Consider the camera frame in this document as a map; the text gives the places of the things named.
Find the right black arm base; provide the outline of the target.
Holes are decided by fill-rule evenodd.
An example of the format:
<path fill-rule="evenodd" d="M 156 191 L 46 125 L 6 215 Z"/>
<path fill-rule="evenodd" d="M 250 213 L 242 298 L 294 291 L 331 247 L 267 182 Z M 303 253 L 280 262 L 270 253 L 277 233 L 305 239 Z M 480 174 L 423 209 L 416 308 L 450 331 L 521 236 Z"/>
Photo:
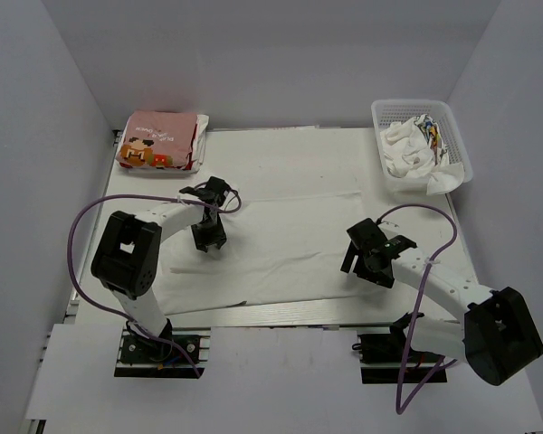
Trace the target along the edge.
<path fill-rule="evenodd" d="M 403 346 L 390 334 L 369 333 L 357 336 L 352 351 L 359 356 L 362 383 L 365 385 L 396 384 Z M 436 354 L 410 350 L 404 383 L 417 384 L 440 360 Z"/>

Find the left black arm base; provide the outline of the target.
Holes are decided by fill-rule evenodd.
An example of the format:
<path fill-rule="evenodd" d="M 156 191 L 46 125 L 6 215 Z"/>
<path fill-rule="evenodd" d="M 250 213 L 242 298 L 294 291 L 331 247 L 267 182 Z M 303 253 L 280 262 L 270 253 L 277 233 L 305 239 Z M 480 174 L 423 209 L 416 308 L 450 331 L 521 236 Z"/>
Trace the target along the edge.
<path fill-rule="evenodd" d="M 145 341 L 124 330 L 114 376 L 118 378 L 198 379 L 205 370 L 210 348 L 210 330 L 175 329 L 172 340 L 191 358 L 199 374 L 182 353 L 167 344 Z"/>

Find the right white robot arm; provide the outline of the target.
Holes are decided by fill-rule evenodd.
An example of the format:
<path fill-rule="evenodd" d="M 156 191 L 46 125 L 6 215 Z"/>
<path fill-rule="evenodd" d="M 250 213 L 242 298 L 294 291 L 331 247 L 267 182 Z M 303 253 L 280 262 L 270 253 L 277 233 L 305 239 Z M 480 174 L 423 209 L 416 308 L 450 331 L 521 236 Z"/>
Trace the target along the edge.
<path fill-rule="evenodd" d="M 342 271 L 380 287 L 402 283 L 422 290 L 452 315 L 436 320 L 405 314 L 390 327 L 392 353 L 404 361 L 419 353 L 467 363 L 498 386 L 543 355 L 543 343 L 524 297 L 514 288 L 475 283 L 432 259 L 417 244 L 370 218 L 347 230 Z"/>

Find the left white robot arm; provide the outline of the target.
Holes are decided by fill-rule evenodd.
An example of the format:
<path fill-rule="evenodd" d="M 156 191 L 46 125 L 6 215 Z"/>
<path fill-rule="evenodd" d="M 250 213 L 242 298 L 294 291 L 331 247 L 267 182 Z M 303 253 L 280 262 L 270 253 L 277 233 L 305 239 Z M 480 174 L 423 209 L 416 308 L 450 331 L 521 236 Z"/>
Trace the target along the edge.
<path fill-rule="evenodd" d="M 110 290 L 128 317 L 129 326 L 144 336 L 142 350 L 162 361 L 173 350 L 172 326 L 152 289 L 161 244 L 189 229 L 195 248 L 221 249 L 227 241 L 221 215 L 229 194 L 237 192 L 223 179 L 210 177 L 147 211 L 117 211 L 108 219 L 91 263 L 91 274 Z"/>

